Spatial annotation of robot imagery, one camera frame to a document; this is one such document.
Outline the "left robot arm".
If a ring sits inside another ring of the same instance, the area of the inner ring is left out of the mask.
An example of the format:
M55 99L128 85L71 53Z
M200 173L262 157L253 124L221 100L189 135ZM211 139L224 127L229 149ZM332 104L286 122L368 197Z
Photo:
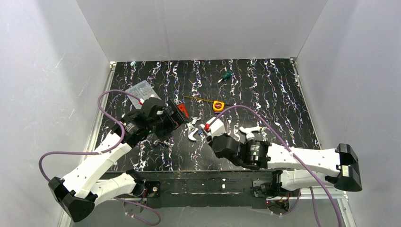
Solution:
M85 219L94 208L123 194L141 197L149 192L146 180L135 170L100 182L99 179L118 159L144 141L151 133L160 141L171 137L189 114L176 103L151 97L140 101L140 109L124 115L94 153L70 173L53 177L48 186L59 205L74 222Z

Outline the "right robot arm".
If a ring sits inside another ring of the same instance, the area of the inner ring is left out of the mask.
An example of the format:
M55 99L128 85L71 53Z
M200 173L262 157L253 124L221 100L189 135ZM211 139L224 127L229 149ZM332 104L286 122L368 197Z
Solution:
M272 189L294 191L314 186L333 186L346 192L362 191L359 159L349 144L331 149L289 148L269 141L255 140L257 127L241 128L246 142L226 133L222 122L198 127L217 158L250 170L280 169L270 184Z

